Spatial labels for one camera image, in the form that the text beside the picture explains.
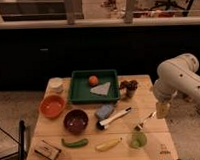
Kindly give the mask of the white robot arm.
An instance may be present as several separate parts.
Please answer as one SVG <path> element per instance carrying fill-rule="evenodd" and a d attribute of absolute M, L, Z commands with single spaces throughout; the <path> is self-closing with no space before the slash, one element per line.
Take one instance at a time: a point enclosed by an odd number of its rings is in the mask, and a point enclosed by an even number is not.
<path fill-rule="evenodd" d="M 153 85 L 157 99 L 156 117 L 163 119 L 168 114 L 170 101 L 177 91 L 190 96 L 197 102 L 200 114 L 200 76 L 196 74 L 199 60 L 193 54 L 181 54 L 170 58 L 157 67 L 158 80 Z"/>

